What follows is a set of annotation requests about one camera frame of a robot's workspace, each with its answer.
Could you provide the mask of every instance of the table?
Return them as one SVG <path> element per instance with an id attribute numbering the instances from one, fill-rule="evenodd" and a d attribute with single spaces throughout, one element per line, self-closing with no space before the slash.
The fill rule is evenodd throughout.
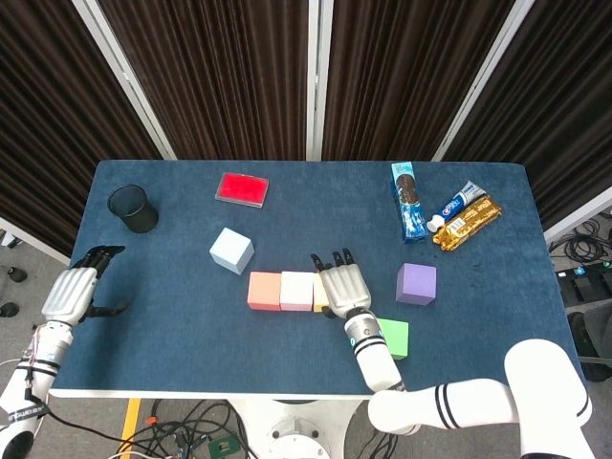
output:
<path id="1" fill-rule="evenodd" d="M 454 252 L 430 237 L 401 242 L 389 186 L 390 163 L 102 162 L 92 184 L 73 261 L 96 245 L 124 245 L 95 293 L 98 306 L 124 299 L 118 317 L 87 319 L 55 381 L 57 396 L 363 399 L 361 377 L 340 319 L 264 313 L 246 304 L 249 271 L 312 271 L 348 247 L 379 317 L 410 323 L 411 390 L 472 378 L 503 383 L 503 360 L 524 339 L 558 343 L 579 374 L 525 170 L 517 164 L 415 163 L 426 216 L 467 180 L 504 214 Z M 215 201 L 224 171 L 270 179 L 263 208 Z M 142 186 L 158 226 L 131 233 L 106 207 L 117 186 Z M 208 249 L 223 227 L 252 239 L 255 254 L 238 276 Z M 436 266 L 437 298 L 396 303 L 403 263 Z"/>

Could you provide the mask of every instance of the blue package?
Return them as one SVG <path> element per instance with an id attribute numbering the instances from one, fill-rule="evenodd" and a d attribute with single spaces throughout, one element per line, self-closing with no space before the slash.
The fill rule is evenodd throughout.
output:
<path id="1" fill-rule="evenodd" d="M 423 240 L 427 236 L 426 221 L 419 203 L 412 163 L 391 165 L 391 192 L 400 212 L 404 242 Z"/>

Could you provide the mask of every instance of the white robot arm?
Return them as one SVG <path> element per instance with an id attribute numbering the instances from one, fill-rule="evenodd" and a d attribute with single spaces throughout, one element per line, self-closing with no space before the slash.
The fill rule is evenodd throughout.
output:
<path id="1" fill-rule="evenodd" d="M 591 417 L 586 389 L 565 352 L 550 341 L 528 339 L 507 354 L 510 387 L 493 380 L 454 382 L 407 392 L 386 347 L 359 267 L 347 249 L 333 253 L 336 266 L 311 255 L 330 307 L 346 319 L 344 330 L 366 384 L 368 406 L 380 431 L 412 435 L 421 425 L 460 428 L 519 423 L 522 459 L 588 459 L 593 453 L 580 427 Z"/>
<path id="2" fill-rule="evenodd" d="M 519 424 L 522 459 L 594 458 L 580 427 L 593 407 L 565 352 L 543 339 L 513 346 L 505 359 L 510 387 L 494 380 L 453 382 L 415 392 L 384 390 L 368 415 L 378 430 L 451 429 Z"/>
<path id="3" fill-rule="evenodd" d="M 9 413 L 9 425 L 0 425 L 1 459 L 22 459 L 30 452 L 34 433 L 48 412 L 49 388 L 73 342 L 72 328 L 87 317 L 115 316 L 126 309 L 126 304 L 117 309 L 92 304 L 98 279 L 123 249 L 95 247 L 55 281 L 42 308 L 47 321 L 34 332 L 0 396 L 0 407 Z"/>

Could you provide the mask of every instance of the orange cube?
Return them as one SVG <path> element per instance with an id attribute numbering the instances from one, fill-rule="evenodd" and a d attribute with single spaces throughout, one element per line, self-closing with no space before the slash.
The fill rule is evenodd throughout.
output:
<path id="1" fill-rule="evenodd" d="M 251 272 L 247 303 L 257 311 L 280 311 L 280 273 Z"/>

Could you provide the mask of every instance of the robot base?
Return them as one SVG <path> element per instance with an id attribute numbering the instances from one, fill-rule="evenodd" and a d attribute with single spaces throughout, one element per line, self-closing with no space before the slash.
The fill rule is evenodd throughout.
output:
<path id="1" fill-rule="evenodd" d="M 249 446 L 260 459 L 343 459 L 346 430 L 361 404 L 361 400 L 229 402 L 240 414 Z"/>

